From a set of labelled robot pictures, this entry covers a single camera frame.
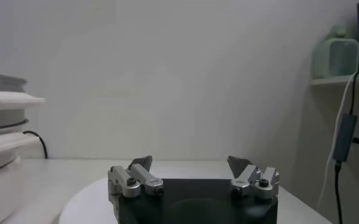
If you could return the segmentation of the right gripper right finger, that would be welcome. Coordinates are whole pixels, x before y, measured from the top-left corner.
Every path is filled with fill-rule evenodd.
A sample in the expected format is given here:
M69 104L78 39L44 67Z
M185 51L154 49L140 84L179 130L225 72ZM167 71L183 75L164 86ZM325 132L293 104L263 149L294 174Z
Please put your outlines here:
M234 178L231 180L231 196L243 198L253 195L261 200L270 200L279 194L279 172L267 167L263 172L248 159L229 156L229 167Z

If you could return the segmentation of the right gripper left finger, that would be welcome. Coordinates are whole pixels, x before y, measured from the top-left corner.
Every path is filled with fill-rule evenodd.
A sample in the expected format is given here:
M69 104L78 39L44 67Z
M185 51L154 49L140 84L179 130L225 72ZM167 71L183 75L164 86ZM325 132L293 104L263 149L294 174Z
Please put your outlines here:
M152 156L135 158L127 166L112 166L107 172L111 203L162 203L163 180L150 173Z

